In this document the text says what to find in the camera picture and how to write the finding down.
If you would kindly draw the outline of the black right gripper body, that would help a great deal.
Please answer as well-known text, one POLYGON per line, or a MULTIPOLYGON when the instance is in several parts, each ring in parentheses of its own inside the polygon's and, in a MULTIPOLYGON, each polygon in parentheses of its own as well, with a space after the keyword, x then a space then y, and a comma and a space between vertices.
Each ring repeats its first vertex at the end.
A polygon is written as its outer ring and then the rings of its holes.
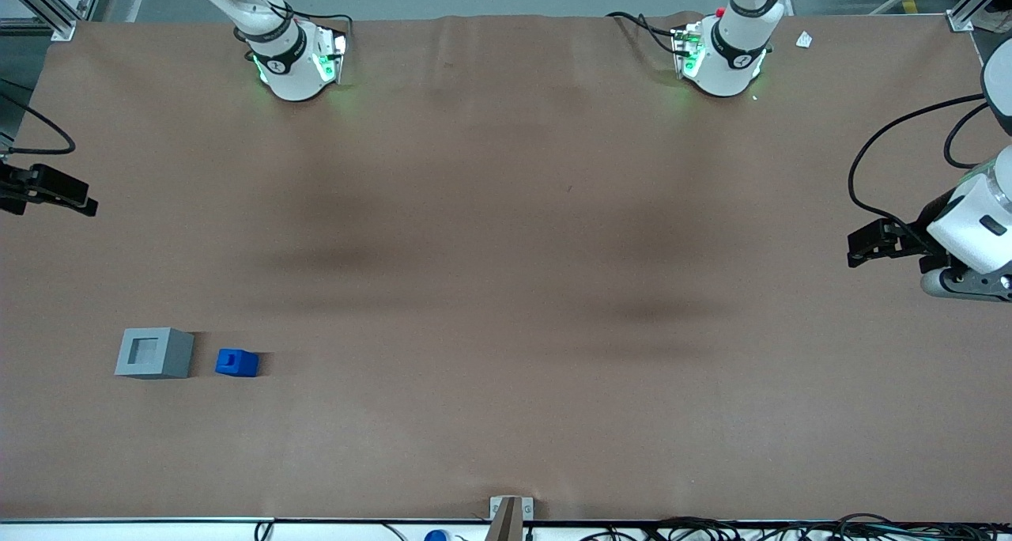
POLYGON ((33 194, 18 177, 21 170, 1 163, 1 210, 14 216, 25 214, 33 194))

